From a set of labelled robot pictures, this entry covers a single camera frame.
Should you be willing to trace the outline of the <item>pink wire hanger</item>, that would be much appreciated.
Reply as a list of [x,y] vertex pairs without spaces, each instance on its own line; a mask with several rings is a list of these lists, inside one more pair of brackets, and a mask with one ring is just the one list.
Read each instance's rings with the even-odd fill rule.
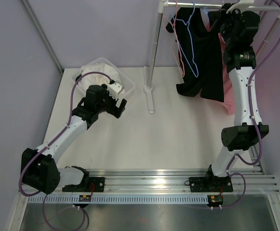
[[178,2],[177,2],[177,0],[175,0],[174,2],[175,2],[175,15],[173,17],[173,20],[170,20],[170,19],[168,20],[168,23],[170,23],[170,25],[172,26],[173,33],[175,35],[175,41],[177,44],[177,49],[178,49],[178,57],[176,58],[176,56],[175,56],[175,60],[176,60],[178,67],[180,67],[181,76],[184,77],[185,76],[185,66],[184,66],[183,59],[182,59],[182,49],[180,47],[179,39],[178,39],[176,28],[175,28],[177,13],[178,13]]

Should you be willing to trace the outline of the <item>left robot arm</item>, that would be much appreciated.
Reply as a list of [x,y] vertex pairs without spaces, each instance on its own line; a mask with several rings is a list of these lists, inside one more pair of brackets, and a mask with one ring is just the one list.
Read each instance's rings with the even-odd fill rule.
[[70,108],[67,123],[47,142],[35,149],[27,148],[22,153],[19,191],[24,192],[22,185],[28,185],[45,194],[51,194],[57,187],[74,186],[83,192],[89,188],[89,172],[81,167],[61,168],[57,162],[69,146],[87,131],[99,115],[106,112],[120,118],[127,101],[122,99],[117,106],[124,86],[118,81],[109,85],[90,85],[85,96],[76,107]]

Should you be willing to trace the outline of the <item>black t shirt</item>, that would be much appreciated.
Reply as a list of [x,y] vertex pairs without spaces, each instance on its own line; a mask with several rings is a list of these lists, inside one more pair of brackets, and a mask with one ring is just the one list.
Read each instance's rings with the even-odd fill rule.
[[[192,8],[180,8],[177,19],[187,21],[192,11]],[[175,28],[184,53],[192,68],[195,68],[191,62],[190,38],[187,29],[180,21],[176,21]],[[194,77],[182,54],[185,76],[183,83],[176,85],[176,90],[182,96],[195,97],[199,94],[204,99],[222,103],[224,102],[223,65],[218,33],[207,31],[199,8],[195,8],[189,29],[192,33],[194,60],[198,66],[199,76],[198,78]],[[167,24],[166,31],[173,33],[170,23]]]

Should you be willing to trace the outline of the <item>light blue hanger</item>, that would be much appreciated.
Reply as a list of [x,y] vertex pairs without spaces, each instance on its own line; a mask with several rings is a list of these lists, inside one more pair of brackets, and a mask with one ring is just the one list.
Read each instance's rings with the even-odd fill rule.
[[198,78],[199,70],[198,70],[198,66],[197,66],[197,64],[196,64],[196,62],[194,60],[193,38],[192,38],[192,33],[191,33],[190,29],[189,29],[190,20],[191,20],[192,16],[194,15],[194,12],[195,12],[195,2],[194,1],[192,1],[192,9],[193,9],[193,11],[192,11],[192,13],[189,16],[187,21],[184,21],[183,19],[177,19],[177,21],[182,22],[185,25],[185,27],[186,27],[186,29],[188,31],[189,38],[190,38],[190,47],[191,47],[191,62],[193,63],[195,68],[192,68],[192,65],[189,62],[189,59],[187,58],[187,56],[185,55],[184,50],[183,50],[182,46],[180,45],[180,43],[178,43],[178,45],[179,45],[180,51],[183,53],[183,56],[185,57],[185,60],[186,60],[186,62],[188,64],[191,72],[193,73],[194,77]]

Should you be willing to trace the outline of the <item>pink t shirt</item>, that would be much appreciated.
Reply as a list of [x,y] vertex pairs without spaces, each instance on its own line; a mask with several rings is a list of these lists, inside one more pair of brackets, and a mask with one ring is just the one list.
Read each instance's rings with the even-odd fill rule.
[[[211,30],[209,23],[206,24],[206,29],[207,29],[207,31]],[[223,89],[224,89],[224,102],[220,103],[220,104],[227,110],[229,115],[234,115],[235,114],[234,91],[233,91],[232,83],[229,78],[229,74],[227,72],[227,67],[223,61],[224,51],[227,46],[220,33],[218,34],[218,36],[219,36],[219,41],[220,41],[220,45],[221,45],[221,53],[222,53]]]

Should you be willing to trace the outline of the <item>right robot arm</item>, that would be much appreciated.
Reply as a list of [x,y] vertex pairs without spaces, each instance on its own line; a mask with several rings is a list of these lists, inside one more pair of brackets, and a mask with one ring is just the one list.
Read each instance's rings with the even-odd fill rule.
[[203,177],[190,177],[188,181],[193,193],[224,193],[233,191],[230,171],[235,162],[241,160],[247,165],[242,153],[260,143],[269,132],[258,112],[253,75],[257,64],[251,44],[260,16],[231,3],[208,16],[212,31],[220,33],[226,44],[223,61],[234,91],[235,118],[234,125],[221,132],[223,147],[215,162]]

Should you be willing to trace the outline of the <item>white tank top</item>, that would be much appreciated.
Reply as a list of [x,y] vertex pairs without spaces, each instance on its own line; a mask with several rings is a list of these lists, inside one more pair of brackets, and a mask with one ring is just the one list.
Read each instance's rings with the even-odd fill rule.
[[123,72],[115,67],[114,65],[110,64],[109,62],[104,62],[104,59],[102,62],[92,62],[91,64],[83,65],[80,68],[79,76],[82,76],[89,72],[100,72],[104,73],[106,76],[102,74],[89,74],[85,77],[83,77],[79,83],[77,88],[79,91],[84,95],[86,90],[91,85],[102,85],[110,84],[110,80],[118,81],[123,85],[123,90],[120,92],[121,95],[126,95],[128,93],[128,86],[126,82],[126,77],[123,74]]

